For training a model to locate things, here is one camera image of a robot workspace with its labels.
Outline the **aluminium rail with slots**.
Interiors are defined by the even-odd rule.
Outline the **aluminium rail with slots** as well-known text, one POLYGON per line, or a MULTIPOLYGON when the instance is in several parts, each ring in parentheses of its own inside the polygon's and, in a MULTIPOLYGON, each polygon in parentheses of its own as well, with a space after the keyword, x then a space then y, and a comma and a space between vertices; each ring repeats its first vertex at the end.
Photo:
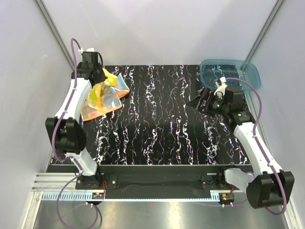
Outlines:
POLYGON ((88 202, 234 202, 239 192, 200 174, 109 174, 101 185, 86 184, 70 173, 38 173, 32 190, 44 200, 88 202))

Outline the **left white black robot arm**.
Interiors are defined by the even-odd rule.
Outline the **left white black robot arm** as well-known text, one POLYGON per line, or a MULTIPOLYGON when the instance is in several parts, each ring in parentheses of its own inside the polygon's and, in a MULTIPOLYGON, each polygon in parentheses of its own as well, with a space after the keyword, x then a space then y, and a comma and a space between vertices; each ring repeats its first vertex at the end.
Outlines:
POLYGON ((71 83, 66 98, 54 117, 45 121, 45 126, 58 161, 70 160, 86 176, 86 183, 99 188, 103 177, 97 174, 97 163, 86 149, 86 135, 79 124, 81 110, 93 86, 104 79, 102 57, 89 48, 81 53, 82 61, 71 74, 71 83))

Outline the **blue transparent plastic bin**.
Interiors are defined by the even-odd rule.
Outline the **blue transparent plastic bin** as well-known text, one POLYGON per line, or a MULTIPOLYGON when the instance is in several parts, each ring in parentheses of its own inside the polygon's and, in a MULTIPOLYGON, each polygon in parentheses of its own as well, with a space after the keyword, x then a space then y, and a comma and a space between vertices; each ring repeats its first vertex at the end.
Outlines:
POLYGON ((215 90, 216 81, 221 77, 239 78, 246 81, 228 80, 229 86, 240 86, 245 93, 251 92, 249 84, 258 90, 261 86, 261 79, 255 65, 246 61, 226 59, 206 59, 200 64, 200 79, 204 87, 215 90))

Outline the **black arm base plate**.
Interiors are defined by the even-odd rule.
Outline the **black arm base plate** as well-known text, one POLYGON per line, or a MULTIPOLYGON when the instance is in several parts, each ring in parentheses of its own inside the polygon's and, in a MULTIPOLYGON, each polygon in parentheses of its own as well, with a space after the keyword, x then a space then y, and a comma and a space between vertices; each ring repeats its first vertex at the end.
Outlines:
POLYGON ((251 165, 102 165, 101 180, 106 186, 76 182, 77 189, 105 190, 106 199, 197 201, 210 198, 212 190, 229 190, 218 186, 215 179, 221 170, 239 168, 252 172, 251 165))

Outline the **aluminium frame post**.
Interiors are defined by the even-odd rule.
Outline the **aluminium frame post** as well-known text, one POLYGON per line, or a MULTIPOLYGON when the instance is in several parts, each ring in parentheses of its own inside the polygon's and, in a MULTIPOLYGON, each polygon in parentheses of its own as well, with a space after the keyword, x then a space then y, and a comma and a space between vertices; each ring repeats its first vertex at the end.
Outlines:
POLYGON ((265 36, 267 35, 269 29, 271 28, 273 22, 275 21, 278 13, 280 12, 281 8, 283 7, 283 5, 285 4, 286 0, 277 0, 274 4, 274 6, 272 7, 267 19, 265 20, 260 32, 258 33, 246 59, 245 62, 250 62, 255 53, 257 52, 257 50, 259 49, 262 41, 264 40, 265 36))
POLYGON ((70 68, 73 70, 73 59, 69 53, 69 50, 67 46, 65 45, 58 29, 56 28, 56 25, 51 17, 51 14, 49 13, 44 1, 42 0, 34 0, 34 3, 40 12, 42 18, 44 19, 49 31, 51 32, 51 35, 53 36, 55 42, 57 43, 61 53, 63 54, 65 60, 67 61, 70 68))

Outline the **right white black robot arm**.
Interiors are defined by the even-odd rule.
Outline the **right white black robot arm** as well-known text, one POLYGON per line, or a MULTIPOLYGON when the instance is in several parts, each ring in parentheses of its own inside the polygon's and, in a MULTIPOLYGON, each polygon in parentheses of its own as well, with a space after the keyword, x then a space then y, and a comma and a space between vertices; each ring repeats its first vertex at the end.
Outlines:
POLYGON ((227 189, 233 185, 238 188, 246 194, 254 209, 282 206, 285 212, 295 178, 292 172, 283 171, 261 142, 257 120, 244 109, 243 97, 241 87, 220 86, 216 91, 203 88, 187 106, 210 117, 222 115, 250 160, 253 176, 239 168, 223 169, 216 177, 218 187, 227 189))

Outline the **orange blue patterned towel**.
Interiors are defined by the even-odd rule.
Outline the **orange blue patterned towel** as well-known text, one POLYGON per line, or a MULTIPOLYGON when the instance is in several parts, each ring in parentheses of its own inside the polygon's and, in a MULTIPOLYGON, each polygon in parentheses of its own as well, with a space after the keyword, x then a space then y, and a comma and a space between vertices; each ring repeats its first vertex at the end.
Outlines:
POLYGON ((121 73, 118 75, 115 85, 110 87, 107 93, 100 96, 100 98, 95 97, 92 99, 91 95, 98 95, 97 89, 100 89, 99 85, 94 87, 96 89, 92 89, 81 110, 81 117, 84 122, 121 108, 121 98, 129 93, 129 88, 121 73))

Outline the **right aluminium frame post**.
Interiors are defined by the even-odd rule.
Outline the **right aluminium frame post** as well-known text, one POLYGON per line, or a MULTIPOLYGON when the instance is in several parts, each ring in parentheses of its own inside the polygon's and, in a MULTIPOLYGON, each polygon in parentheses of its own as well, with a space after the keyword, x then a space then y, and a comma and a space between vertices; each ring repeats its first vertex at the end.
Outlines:
POLYGON ((260 32, 258 33, 246 59, 245 62, 250 62, 255 53, 257 52, 257 50, 259 49, 262 41, 264 40, 265 36, 267 35, 269 29, 271 28, 273 22, 275 21, 278 13, 280 12, 281 8, 283 7, 283 5, 285 4, 286 0, 277 0, 274 4, 274 6, 272 7, 267 19, 265 20, 260 32))

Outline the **left aluminium frame post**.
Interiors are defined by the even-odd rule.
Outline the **left aluminium frame post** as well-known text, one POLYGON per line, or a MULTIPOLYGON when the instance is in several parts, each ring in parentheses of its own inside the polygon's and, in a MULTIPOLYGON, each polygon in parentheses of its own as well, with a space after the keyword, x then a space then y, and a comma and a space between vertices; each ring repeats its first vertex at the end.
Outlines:
POLYGON ((63 54, 65 60, 67 61, 70 68, 73 70, 73 59, 69 53, 69 50, 67 46, 65 45, 58 29, 56 28, 56 25, 51 17, 51 14, 49 13, 44 1, 42 0, 34 0, 34 3, 40 12, 42 18, 44 19, 49 31, 51 32, 51 35, 53 36, 55 42, 57 43, 61 53, 63 54))

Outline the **yellow crocodile towel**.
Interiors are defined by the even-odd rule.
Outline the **yellow crocodile towel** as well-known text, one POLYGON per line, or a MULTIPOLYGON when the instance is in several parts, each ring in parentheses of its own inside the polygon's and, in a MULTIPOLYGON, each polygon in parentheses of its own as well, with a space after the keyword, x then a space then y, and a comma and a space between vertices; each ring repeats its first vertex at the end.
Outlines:
POLYGON ((105 75, 105 80, 96 84, 86 98, 86 103, 90 108, 102 110, 107 106, 109 90, 116 85, 117 76, 108 72, 105 68, 102 69, 105 75))

